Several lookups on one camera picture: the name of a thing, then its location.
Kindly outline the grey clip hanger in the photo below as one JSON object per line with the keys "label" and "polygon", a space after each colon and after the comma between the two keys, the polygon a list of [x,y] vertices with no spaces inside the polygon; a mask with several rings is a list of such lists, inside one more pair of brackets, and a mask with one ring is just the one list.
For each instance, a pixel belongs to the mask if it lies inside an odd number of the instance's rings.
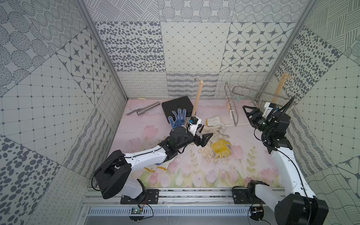
{"label": "grey clip hanger", "polygon": [[237,106],[235,104],[235,100],[237,99],[238,96],[244,96],[243,99],[251,99],[254,101],[257,101],[258,103],[264,102],[264,100],[262,100],[259,97],[254,97],[254,96],[250,96],[250,94],[242,94],[237,92],[238,89],[242,89],[242,90],[246,90],[246,91],[250,91],[250,92],[255,92],[255,93],[260,93],[260,94],[265,94],[265,95],[269,95],[275,98],[275,102],[280,98],[280,99],[284,99],[284,100],[290,100],[289,97],[283,97],[280,96],[280,94],[271,94],[269,92],[265,92],[265,91],[260,91],[254,88],[250,88],[247,86],[242,86],[242,85],[230,85],[229,82],[225,82],[224,84],[224,91],[225,91],[225,97],[229,97],[230,102],[231,102],[231,107],[234,113],[234,118],[233,120],[233,125],[236,127],[237,125],[239,125],[239,113],[237,110]]}

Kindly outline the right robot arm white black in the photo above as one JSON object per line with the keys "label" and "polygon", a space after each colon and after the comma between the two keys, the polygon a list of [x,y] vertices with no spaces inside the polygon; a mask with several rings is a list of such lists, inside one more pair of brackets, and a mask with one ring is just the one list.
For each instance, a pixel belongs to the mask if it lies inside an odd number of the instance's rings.
{"label": "right robot arm white black", "polygon": [[265,203],[274,212],[279,225],[322,225],[329,207],[306,183],[293,147],[286,138],[291,119],[286,111],[293,101],[292,97],[283,107],[267,102],[265,112],[257,107],[243,106],[250,125],[261,131],[260,141],[277,164],[285,188],[285,197],[282,197],[266,182],[251,180],[247,184],[246,197],[254,203]]}

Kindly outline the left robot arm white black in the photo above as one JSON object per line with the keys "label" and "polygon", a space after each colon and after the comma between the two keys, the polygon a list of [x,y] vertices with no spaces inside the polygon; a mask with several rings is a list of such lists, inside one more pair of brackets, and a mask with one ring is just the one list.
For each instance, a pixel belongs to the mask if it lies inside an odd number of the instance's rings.
{"label": "left robot arm white black", "polygon": [[96,180],[103,199],[110,199],[117,194],[136,200],[144,201],[147,189],[140,179],[134,180],[130,175],[138,170],[154,164],[163,164],[172,160],[191,143],[204,147],[213,133],[192,134],[184,127],[176,127],[171,130],[169,136],[157,146],[137,152],[122,153],[114,151],[95,170],[93,178]]}

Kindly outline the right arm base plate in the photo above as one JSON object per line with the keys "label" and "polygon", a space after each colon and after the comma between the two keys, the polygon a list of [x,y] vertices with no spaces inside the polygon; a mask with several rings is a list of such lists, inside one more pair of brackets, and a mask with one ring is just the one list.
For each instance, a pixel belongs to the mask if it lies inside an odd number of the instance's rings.
{"label": "right arm base plate", "polygon": [[247,189],[244,187],[233,187],[232,190],[232,198],[234,204],[253,204],[247,196]]}

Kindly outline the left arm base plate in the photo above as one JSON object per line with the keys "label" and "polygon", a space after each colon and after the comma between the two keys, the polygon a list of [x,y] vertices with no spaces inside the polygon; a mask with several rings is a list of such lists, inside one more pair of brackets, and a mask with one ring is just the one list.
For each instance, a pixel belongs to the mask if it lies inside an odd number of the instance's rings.
{"label": "left arm base plate", "polygon": [[158,204],[159,189],[147,189],[143,191],[138,197],[132,199],[128,196],[122,196],[121,204]]}

